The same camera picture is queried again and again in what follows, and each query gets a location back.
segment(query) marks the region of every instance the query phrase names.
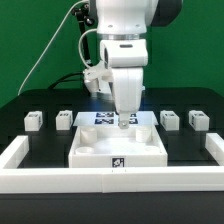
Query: black tabletop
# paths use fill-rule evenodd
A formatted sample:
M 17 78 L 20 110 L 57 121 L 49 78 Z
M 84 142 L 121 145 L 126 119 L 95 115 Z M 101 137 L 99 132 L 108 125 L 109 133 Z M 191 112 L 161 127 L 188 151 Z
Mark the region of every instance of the black tabletop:
M 93 99 L 85 90 L 32 90 L 0 109 L 0 153 L 17 135 L 28 135 L 30 151 L 19 168 L 68 167 L 68 153 L 76 128 L 56 131 L 61 110 L 114 111 L 111 102 Z M 208 132 L 224 136 L 224 98 L 204 88 L 147 89 L 141 111 L 171 110 L 180 117 L 180 130 L 158 133 L 168 153 L 168 166 L 214 166 L 205 149 Z M 188 123 L 190 110 L 210 117 L 208 132 Z M 25 132 L 24 117 L 42 111 L 39 132 Z M 150 192 L 119 194 L 0 195 L 0 223 L 222 223 L 224 192 Z

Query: white block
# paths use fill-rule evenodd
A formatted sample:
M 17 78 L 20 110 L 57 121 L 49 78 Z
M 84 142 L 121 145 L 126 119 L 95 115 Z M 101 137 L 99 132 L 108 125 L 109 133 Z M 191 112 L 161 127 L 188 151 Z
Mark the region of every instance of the white block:
M 56 129 L 69 130 L 73 122 L 72 111 L 60 111 L 56 117 Z
M 43 124 L 41 111 L 29 112 L 24 118 L 25 131 L 39 131 Z
M 189 112 L 189 124 L 195 131 L 208 131 L 209 120 L 209 117 L 203 111 L 191 110 Z
M 217 133 L 206 134 L 205 148 L 220 166 L 224 166 L 224 140 Z
M 160 124 L 166 131 L 178 131 L 180 118 L 173 111 L 163 110 L 160 112 Z
M 0 156 L 0 169 L 15 169 L 29 151 L 27 136 L 17 136 Z

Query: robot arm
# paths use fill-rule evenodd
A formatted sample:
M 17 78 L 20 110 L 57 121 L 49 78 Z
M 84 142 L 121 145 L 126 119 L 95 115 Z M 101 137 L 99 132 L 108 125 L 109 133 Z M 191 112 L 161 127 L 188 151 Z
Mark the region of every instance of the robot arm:
M 129 127 L 130 115 L 140 107 L 142 67 L 148 64 L 146 40 L 141 36 L 147 32 L 147 26 L 172 22 L 181 6 L 182 0 L 90 0 L 90 16 L 98 21 L 101 62 L 87 69 L 85 83 L 92 92 L 104 82 L 113 83 L 122 129 Z

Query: white container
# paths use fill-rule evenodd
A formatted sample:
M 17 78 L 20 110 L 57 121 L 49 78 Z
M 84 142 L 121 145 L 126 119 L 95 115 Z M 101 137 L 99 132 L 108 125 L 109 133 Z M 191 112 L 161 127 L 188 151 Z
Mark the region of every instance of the white container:
M 164 166 L 167 153 L 155 126 L 78 127 L 69 153 L 70 168 Z

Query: green backdrop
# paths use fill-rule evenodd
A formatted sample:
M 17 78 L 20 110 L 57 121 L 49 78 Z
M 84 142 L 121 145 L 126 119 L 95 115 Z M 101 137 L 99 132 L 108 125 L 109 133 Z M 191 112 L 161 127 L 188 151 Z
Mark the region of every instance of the green backdrop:
M 0 0 L 0 106 L 18 89 L 73 0 Z M 179 17 L 168 27 L 149 28 L 147 87 L 208 87 L 224 95 L 224 1 L 184 0 Z M 79 30 L 70 16 L 24 90 L 47 88 L 70 72 L 83 69 Z M 96 62 L 96 38 L 90 35 Z M 82 88 L 80 82 L 58 88 Z

